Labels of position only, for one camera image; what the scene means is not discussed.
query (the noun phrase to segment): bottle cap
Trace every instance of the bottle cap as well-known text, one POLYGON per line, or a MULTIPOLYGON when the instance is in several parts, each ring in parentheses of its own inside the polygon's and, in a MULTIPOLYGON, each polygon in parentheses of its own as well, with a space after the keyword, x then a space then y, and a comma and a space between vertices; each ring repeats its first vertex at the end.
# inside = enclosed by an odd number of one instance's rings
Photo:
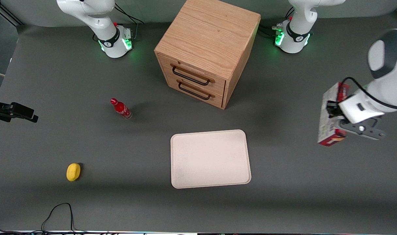
POLYGON ((112 98, 110 100, 110 103, 113 104, 113 105, 116 105, 116 104, 118 104, 118 100, 116 100, 115 98, 112 98))

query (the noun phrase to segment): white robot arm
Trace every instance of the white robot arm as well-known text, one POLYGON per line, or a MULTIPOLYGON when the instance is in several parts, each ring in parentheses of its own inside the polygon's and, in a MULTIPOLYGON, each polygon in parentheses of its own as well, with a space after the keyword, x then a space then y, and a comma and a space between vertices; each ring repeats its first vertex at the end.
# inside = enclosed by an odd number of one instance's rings
POLYGON ((119 58, 132 49, 131 31, 115 26, 105 15, 115 7, 115 0, 56 0, 66 14, 87 24, 99 39, 102 50, 111 58, 119 58))
MULTIPOLYGON (((339 129, 380 140, 385 136, 376 128, 381 116, 397 111, 397 29, 373 43, 368 64, 374 80, 363 87, 352 77, 345 78, 342 83, 350 79, 359 89, 339 103, 329 100, 326 109, 329 118, 339 117, 339 129)), ((346 94, 341 89, 345 88, 340 87, 338 92, 346 94)))
POLYGON ((293 19, 277 24, 274 29, 279 28, 280 33, 276 38, 275 45, 287 53, 300 52, 307 44, 310 30, 318 18, 315 7, 335 6, 345 0, 288 0, 294 7, 293 19))
POLYGON ((384 34, 368 52, 368 64, 374 78, 365 91, 339 103, 351 123, 397 111, 397 29, 384 34))

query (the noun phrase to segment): wooden cabinet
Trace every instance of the wooden cabinet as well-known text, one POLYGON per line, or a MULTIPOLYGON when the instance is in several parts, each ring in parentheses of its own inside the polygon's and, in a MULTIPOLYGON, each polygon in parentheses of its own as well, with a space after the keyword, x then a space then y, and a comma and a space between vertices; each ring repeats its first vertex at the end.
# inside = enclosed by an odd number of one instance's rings
POLYGON ((260 19, 218 0, 187 0, 155 48, 168 86, 225 109, 260 19))

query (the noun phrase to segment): red bottle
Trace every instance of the red bottle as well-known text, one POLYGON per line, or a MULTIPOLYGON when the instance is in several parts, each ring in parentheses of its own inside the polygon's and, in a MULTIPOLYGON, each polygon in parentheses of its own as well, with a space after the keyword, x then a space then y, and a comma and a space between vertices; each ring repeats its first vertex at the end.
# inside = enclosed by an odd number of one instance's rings
POLYGON ((118 112, 125 119, 130 119, 132 117, 132 112, 130 112, 130 110, 122 102, 112 98, 110 103, 113 104, 116 112, 118 112))

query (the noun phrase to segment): drawer handle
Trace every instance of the drawer handle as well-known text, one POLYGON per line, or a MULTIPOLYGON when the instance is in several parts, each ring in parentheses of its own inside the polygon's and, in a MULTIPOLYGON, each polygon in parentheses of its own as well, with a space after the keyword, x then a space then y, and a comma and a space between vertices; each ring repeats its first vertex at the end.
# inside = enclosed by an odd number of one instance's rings
POLYGON ((187 80, 190 80, 190 81, 192 81, 192 82, 195 82, 195 83, 197 83, 197 84, 199 84, 199 85, 207 86, 207 85, 209 84, 209 82, 210 82, 210 79, 207 79, 207 82, 205 82, 205 83, 199 82, 199 81, 197 81, 197 80, 195 80, 195 79, 192 79, 191 77, 188 77, 188 76, 185 76, 184 74, 181 74, 181 73, 176 72, 175 69, 176 69, 176 67, 173 66, 173 73, 174 73, 175 75, 180 76, 180 77, 182 77, 182 78, 185 78, 185 79, 187 79, 187 80))
POLYGON ((210 99, 210 97, 211 97, 211 95, 209 95, 208 97, 204 97, 204 96, 201 96, 201 95, 197 95, 197 94, 194 93, 194 92, 191 92, 191 91, 189 91, 189 90, 187 90, 187 89, 185 89, 185 88, 182 88, 182 87, 181 87, 181 84, 182 84, 182 82, 179 82, 179 83, 178 83, 178 88, 179 88, 180 90, 185 91, 185 92, 187 92, 187 93, 190 93, 190 94, 192 94, 192 95, 194 95, 194 96, 197 96, 197 97, 200 98, 200 99, 208 100, 208 99, 210 99))

